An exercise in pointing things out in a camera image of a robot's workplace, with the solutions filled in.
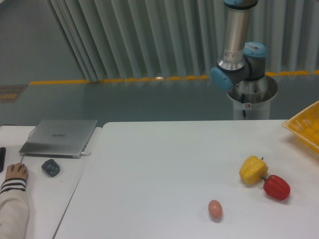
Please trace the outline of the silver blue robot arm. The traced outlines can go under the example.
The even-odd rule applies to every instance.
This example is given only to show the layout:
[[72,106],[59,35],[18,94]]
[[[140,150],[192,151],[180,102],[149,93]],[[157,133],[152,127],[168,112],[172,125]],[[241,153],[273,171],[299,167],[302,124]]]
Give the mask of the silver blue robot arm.
[[257,0],[225,0],[225,32],[217,66],[211,69],[215,84],[230,90],[238,83],[259,80],[265,75],[266,48],[246,42],[252,8]]

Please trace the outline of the cream sleeve forearm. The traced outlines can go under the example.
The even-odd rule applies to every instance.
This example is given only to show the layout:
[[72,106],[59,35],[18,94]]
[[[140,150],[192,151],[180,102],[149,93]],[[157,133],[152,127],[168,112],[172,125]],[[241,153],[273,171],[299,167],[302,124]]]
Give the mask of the cream sleeve forearm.
[[0,237],[23,239],[29,218],[26,180],[6,179],[0,188]]

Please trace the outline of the person's hand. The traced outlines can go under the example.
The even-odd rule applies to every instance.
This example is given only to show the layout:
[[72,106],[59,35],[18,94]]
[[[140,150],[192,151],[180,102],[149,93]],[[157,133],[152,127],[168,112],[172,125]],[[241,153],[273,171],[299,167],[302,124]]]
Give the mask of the person's hand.
[[28,178],[28,167],[22,163],[11,164],[6,169],[5,180],[21,179],[26,181]]

